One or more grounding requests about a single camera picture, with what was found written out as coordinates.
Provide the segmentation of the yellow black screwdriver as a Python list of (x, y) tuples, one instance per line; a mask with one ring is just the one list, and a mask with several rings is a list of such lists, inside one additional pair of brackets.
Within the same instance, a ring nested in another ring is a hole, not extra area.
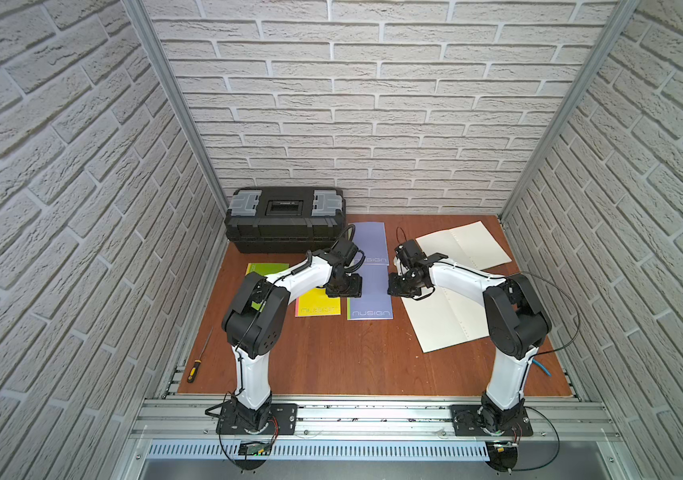
[(202, 363), (203, 363), (203, 357), (204, 357), (204, 355), (205, 355), (205, 353), (206, 353), (206, 350), (207, 350), (207, 348), (208, 348), (208, 346), (209, 346), (209, 343), (210, 343), (210, 341), (211, 341), (211, 337), (212, 337), (212, 335), (213, 335), (213, 332), (214, 332), (214, 328), (211, 328), (211, 329), (209, 330), (207, 336), (206, 336), (206, 340), (205, 340), (205, 342), (204, 342), (204, 344), (203, 344), (203, 347), (201, 348), (201, 350), (200, 350), (200, 352), (199, 352), (199, 355), (198, 355), (197, 358), (194, 360), (193, 367), (191, 368), (190, 373), (189, 373), (189, 375), (188, 375), (188, 377), (187, 377), (187, 382), (188, 382), (189, 384), (192, 384), (192, 383), (195, 382), (195, 380), (196, 380), (196, 378), (197, 378), (197, 376), (198, 376), (198, 374), (199, 374), (199, 372), (200, 372), (201, 365), (202, 365)]

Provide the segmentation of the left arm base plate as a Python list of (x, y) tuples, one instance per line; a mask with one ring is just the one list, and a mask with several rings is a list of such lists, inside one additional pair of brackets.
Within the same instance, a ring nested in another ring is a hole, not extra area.
[(296, 431), (297, 404), (273, 403), (253, 410), (232, 402), (219, 413), (217, 434), (225, 435), (293, 435)]

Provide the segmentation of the purple cover notebook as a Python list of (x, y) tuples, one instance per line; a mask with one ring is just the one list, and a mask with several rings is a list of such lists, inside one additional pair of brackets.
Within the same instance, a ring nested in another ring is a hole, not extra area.
[(363, 279), (361, 297), (347, 300), (347, 320), (392, 320), (393, 303), (387, 293), (387, 265), (364, 265), (359, 275)]
[(365, 254), (365, 265), (388, 266), (389, 250), (383, 222), (355, 222), (353, 243)]

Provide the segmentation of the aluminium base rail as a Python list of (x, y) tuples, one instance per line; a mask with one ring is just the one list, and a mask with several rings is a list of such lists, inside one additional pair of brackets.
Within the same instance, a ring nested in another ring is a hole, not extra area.
[(221, 435), (215, 396), (147, 400), (131, 427), (135, 454), (146, 459), (361, 460), (486, 462), (509, 447), (553, 442), (595, 443), (607, 451), (623, 436), (600, 403), (575, 399), (527, 402), (533, 436), (459, 437), (449, 408), (475, 398), (280, 397), (297, 404), (293, 435)]

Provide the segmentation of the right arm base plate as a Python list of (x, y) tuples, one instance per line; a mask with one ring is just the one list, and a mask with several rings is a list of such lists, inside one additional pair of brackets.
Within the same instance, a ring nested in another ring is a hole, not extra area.
[(493, 404), (457, 404), (449, 408), (449, 413), (453, 431), (459, 437), (533, 436), (531, 420), (523, 404), (509, 410), (499, 410)]

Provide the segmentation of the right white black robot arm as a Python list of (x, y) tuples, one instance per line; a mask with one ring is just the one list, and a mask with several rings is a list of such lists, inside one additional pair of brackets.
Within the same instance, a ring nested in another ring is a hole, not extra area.
[(455, 263), (441, 254), (413, 260), (389, 274), (387, 293), (421, 300), (423, 290), (445, 288), (483, 306), (495, 363), (481, 396), (485, 413), (514, 414), (525, 404), (525, 382), (551, 321), (529, 278), (493, 276)]

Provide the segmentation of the black plastic toolbox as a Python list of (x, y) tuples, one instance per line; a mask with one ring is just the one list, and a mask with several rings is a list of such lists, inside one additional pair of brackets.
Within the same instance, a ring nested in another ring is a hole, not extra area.
[(242, 188), (227, 210), (226, 235), (243, 254), (315, 251), (340, 237), (347, 226), (345, 210), (338, 188)]

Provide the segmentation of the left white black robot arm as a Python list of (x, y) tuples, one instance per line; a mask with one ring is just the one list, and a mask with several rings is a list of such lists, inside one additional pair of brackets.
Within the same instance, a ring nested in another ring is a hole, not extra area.
[(365, 252), (341, 238), (285, 270), (246, 275), (223, 320), (236, 360), (234, 403), (242, 414), (262, 417), (270, 409), (269, 358), (282, 335), (289, 306), (316, 289), (324, 290), (329, 298), (361, 297), (363, 264)]

